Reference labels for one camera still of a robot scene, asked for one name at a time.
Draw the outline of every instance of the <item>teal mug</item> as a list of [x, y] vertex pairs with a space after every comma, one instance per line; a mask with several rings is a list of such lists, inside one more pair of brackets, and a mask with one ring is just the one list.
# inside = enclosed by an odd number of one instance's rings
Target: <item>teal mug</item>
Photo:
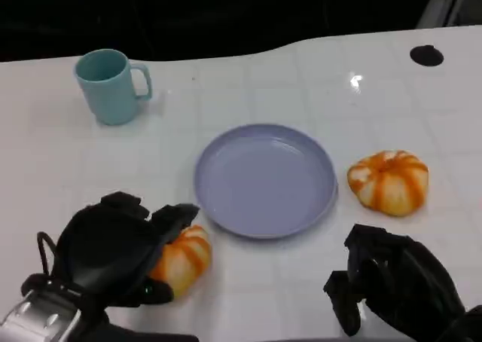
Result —
[[[148, 93], [138, 96], [134, 89], [131, 70], [144, 74]], [[107, 125], [121, 125], [131, 121], [138, 113], [141, 102], [152, 97], [152, 83], [148, 68], [130, 64], [126, 55], [118, 50], [94, 50], [79, 59], [75, 77], [92, 113]]]

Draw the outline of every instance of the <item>toy pumpkin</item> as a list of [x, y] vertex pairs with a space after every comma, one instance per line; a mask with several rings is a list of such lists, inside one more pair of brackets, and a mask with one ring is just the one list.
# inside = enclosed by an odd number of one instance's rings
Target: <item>toy pumpkin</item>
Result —
[[193, 225], [163, 247], [162, 257], [149, 276], [165, 282], [176, 299], [186, 293], [210, 264], [208, 234], [199, 225]]
[[348, 184], [367, 208], [405, 216], [425, 202], [429, 169], [406, 151], [382, 151], [350, 167]]

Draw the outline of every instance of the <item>dark background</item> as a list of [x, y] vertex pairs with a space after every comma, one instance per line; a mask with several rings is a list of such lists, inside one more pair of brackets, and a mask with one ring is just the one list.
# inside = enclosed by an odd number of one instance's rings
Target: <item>dark background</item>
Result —
[[428, 0], [1, 0], [0, 61], [116, 48], [138, 60], [261, 52], [415, 28]]

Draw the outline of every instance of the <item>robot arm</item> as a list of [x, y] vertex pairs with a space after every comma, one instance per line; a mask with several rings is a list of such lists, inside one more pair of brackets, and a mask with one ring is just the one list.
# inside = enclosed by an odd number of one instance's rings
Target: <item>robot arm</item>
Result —
[[466, 312], [449, 273], [422, 244], [357, 224], [346, 238], [348, 269], [324, 290], [343, 330], [361, 327], [357, 303], [417, 342], [482, 341], [482, 308]]
[[[162, 248], [189, 226], [199, 209], [191, 204], [149, 211], [140, 199], [117, 192], [79, 211], [57, 244], [39, 233], [43, 273], [22, 285], [23, 301], [0, 325], [0, 342], [196, 342], [196, 337], [143, 334], [111, 325], [105, 308], [138, 307], [172, 300], [165, 283], [149, 272]], [[49, 272], [44, 241], [54, 255]]]

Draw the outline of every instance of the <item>black cable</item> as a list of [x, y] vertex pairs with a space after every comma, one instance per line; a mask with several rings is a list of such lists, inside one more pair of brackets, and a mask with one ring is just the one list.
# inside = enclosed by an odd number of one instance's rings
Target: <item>black cable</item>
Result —
[[49, 275], [50, 272], [48, 270], [48, 262], [47, 262], [47, 256], [45, 254], [45, 245], [46, 243], [48, 247], [50, 248], [50, 251], [52, 252], [53, 256], [56, 257], [56, 246], [55, 243], [53, 242], [52, 238], [49, 237], [47, 233], [44, 231], [39, 231], [37, 233], [37, 245], [38, 245], [38, 251], [40, 252], [40, 260], [42, 263], [42, 269], [44, 270], [44, 274]]
[[151, 43], [151, 40], [148, 37], [148, 33], [145, 30], [144, 25], [142, 24], [139, 9], [137, 8], [136, 0], [130, 0], [130, 5], [131, 5], [131, 7], [134, 11], [134, 16], [136, 18], [137, 27], [139, 28], [142, 39], [144, 40], [145, 45], [147, 46], [147, 48], [149, 49], [149, 52], [151, 53], [150, 61], [153, 61], [156, 58], [156, 51], [154, 49], [154, 46]]

